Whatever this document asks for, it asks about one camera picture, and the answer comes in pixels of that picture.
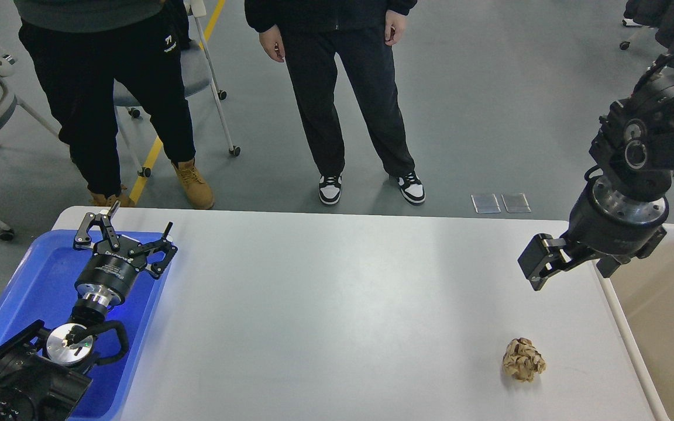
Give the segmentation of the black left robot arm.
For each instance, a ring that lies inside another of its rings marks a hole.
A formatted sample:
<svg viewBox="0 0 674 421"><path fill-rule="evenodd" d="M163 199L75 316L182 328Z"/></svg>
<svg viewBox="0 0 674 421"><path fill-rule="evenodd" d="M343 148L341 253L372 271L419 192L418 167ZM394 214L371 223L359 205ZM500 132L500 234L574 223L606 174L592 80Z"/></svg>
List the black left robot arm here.
<svg viewBox="0 0 674 421"><path fill-rule="evenodd" d="M117 232L118 206L38 237L0 297L0 420L110 420L167 269L169 235Z"/></svg>

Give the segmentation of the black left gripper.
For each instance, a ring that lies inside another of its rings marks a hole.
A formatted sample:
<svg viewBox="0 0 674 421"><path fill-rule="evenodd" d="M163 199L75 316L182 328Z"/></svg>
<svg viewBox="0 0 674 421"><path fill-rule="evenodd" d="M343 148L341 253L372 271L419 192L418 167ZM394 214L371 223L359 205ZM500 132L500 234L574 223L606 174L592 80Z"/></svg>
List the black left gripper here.
<svg viewBox="0 0 674 421"><path fill-rule="evenodd" d="M160 279L178 250L169 239L172 222L168 222L160 239L150 243L140 243L129 236L118 237L111 219L119 208L120 202L114 202L105 212L86 213L73 237L75 250L92 252L75 281L77 296L102 306L123 304L142 270L153 279ZM101 241L92 240L89 234L92 227L101 231ZM157 253L163 258L148 264L147 259Z"/></svg>

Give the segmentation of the person's right hand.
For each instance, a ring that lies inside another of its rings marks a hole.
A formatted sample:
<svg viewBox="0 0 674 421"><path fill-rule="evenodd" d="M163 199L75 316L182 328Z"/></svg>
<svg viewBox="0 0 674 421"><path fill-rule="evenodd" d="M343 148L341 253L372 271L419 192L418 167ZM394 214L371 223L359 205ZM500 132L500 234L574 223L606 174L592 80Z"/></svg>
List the person's right hand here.
<svg viewBox="0 0 674 421"><path fill-rule="evenodd" d="M278 26L259 33L259 42L265 53L275 62L283 63L286 58L283 36Z"/></svg>

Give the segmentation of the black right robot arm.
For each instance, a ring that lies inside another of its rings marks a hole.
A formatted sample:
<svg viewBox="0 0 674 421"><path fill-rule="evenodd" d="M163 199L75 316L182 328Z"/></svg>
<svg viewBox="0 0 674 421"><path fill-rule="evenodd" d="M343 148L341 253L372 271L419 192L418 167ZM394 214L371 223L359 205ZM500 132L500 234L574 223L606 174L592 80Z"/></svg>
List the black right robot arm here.
<svg viewBox="0 0 674 421"><path fill-rule="evenodd" d="M517 262L533 290L546 280L596 260L610 277L632 258L647 258L666 236L666 193L674 179L674 75L659 72L674 61L661 55L639 78L629 98L615 101L591 143L596 162L560 237L536 234Z"/></svg>

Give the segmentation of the person's left hand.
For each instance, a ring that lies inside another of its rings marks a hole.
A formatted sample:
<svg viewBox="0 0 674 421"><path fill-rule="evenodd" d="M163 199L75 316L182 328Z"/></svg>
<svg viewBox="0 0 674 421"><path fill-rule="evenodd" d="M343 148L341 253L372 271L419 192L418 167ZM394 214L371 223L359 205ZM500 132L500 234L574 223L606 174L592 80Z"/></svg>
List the person's left hand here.
<svg viewBox="0 0 674 421"><path fill-rule="evenodd" d="M403 37L407 28L407 16L399 12L387 10L385 15L384 43L395 46Z"/></svg>

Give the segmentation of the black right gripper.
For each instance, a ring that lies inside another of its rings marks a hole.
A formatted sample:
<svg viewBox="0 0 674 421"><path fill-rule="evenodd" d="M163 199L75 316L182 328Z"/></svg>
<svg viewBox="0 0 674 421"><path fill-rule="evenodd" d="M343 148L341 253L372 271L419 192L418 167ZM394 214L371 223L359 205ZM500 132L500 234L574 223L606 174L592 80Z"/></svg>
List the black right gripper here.
<svg viewBox="0 0 674 421"><path fill-rule="evenodd" d="M633 257L650 255L666 232L667 199L640 202L621 194L606 175L589 179L569 215L561 237L538 233L517 262L534 291L559 272L602 260L603 277Z"/></svg>

